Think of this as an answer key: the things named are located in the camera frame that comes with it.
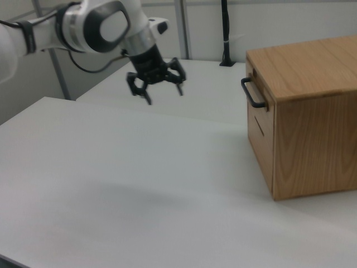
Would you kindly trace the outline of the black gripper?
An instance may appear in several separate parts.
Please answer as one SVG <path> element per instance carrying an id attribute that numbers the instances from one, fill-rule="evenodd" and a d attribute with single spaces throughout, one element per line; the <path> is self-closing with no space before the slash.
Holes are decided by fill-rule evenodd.
<path id="1" fill-rule="evenodd" d="M 149 84 L 159 83 L 164 80 L 176 85 L 178 93 L 183 96 L 182 85 L 186 80 L 186 72 L 183 69 L 178 58 L 173 58 L 170 62 L 165 63 L 157 45 L 153 45 L 146 52 L 129 57 L 133 64 L 136 73 L 128 72 L 126 81 L 133 96 L 140 96 L 146 100 L 148 105 L 152 104 L 152 100 L 147 93 Z M 169 69 L 176 71 L 178 74 L 173 74 Z M 136 86 L 135 81 L 139 79 L 143 82 L 141 87 Z"/>

